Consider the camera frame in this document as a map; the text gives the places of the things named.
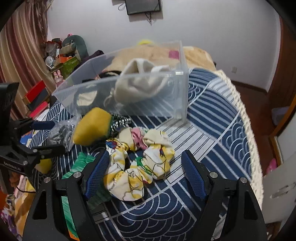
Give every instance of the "red book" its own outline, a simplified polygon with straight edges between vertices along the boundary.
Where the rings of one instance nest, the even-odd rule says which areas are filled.
[[[40,94],[40,92],[45,88],[44,81],[39,81],[32,89],[22,99],[25,105],[32,103],[32,101]]]
[[[30,117],[35,119],[38,117],[45,109],[48,108],[48,103],[46,101],[42,102],[37,108],[31,112]]]

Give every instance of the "beige blanket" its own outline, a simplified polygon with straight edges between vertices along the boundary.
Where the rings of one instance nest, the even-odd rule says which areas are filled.
[[[139,45],[121,50],[112,60],[112,63],[104,71],[123,71],[128,62],[134,58],[144,58],[151,61],[156,66],[169,65],[174,68],[179,63],[178,59],[169,58],[169,52],[174,49],[159,47],[156,45]],[[186,62],[189,68],[204,68],[216,71],[211,56],[204,50],[197,47],[183,47]]]

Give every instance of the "white knitted trim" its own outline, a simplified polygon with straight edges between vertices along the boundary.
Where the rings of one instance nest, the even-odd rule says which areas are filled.
[[[244,129],[246,137],[248,140],[250,157],[251,157],[251,171],[252,171],[252,181],[251,187],[256,195],[260,208],[262,209],[263,201],[263,185],[262,185],[262,169],[260,165],[260,158],[257,149],[257,144],[254,138],[253,130],[251,128],[250,118],[247,115],[246,108],[244,103],[240,98],[240,93],[236,90],[235,86],[231,83],[231,80],[225,75],[222,70],[214,71],[214,74],[218,75],[225,83],[228,85],[231,90],[232,96],[237,103],[237,108],[241,115],[242,121],[244,123]]]

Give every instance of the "blue patterned bedsheet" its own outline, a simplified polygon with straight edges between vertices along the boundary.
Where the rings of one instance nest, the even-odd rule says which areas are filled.
[[[169,106],[160,105],[160,112]],[[71,118],[60,103],[49,111],[47,120],[58,122]],[[250,154],[243,121],[227,84],[204,69],[193,69],[189,74],[188,122],[166,117],[132,116],[134,126],[145,126],[165,131],[175,148],[175,157],[165,179],[146,185],[145,195],[135,202],[116,198],[92,211],[93,218],[104,238],[109,240],[157,241],[185,240],[198,220],[204,206],[192,191],[181,166],[181,153],[189,149],[209,171],[237,180],[251,181]],[[44,143],[48,131],[39,131],[31,147]],[[53,160],[51,176],[60,179],[68,172],[80,151],[96,155],[91,149],[75,145],[71,152]],[[142,151],[129,153],[129,162],[141,156]],[[37,170],[31,181],[36,188],[45,178]],[[221,231],[227,210],[226,198],[214,238]]]

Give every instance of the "curtain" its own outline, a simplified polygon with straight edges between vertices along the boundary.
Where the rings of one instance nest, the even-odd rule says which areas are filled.
[[[55,90],[40,47],[47,41],[46,1],[22,3],[0,32],[0,83],[20,83],[11,110],[13,119],[25,117],[28,109],[22,98],[37,82],[43,80],[49,93]]]

